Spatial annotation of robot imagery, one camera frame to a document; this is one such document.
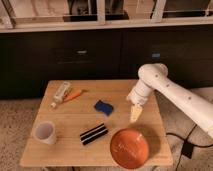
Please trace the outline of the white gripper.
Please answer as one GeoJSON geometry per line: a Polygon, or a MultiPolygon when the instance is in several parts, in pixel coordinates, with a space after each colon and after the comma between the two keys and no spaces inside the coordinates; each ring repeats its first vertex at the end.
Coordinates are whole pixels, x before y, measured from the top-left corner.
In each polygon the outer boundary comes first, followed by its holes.
{"type": "Polygon", "coordinates": [[[127,95],[127,100],[132,104],[130,112],[130,122],[134,123],[140,117],[143,111],[143,105],[148,101],[153,89],[139,80],[127,95]]]}

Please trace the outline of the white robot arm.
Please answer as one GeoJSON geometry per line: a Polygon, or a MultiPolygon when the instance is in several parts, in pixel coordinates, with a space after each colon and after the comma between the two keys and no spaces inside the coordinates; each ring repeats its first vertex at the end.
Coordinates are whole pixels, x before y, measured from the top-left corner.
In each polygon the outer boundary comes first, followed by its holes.
{"type": "Polygon", "coordinates": [[[153,90],[159,91],[213,139],[213,104],[168,78],[163,63],[144,64],[138,81],[127,95],[134,105],[143,106],[153,90]]]}

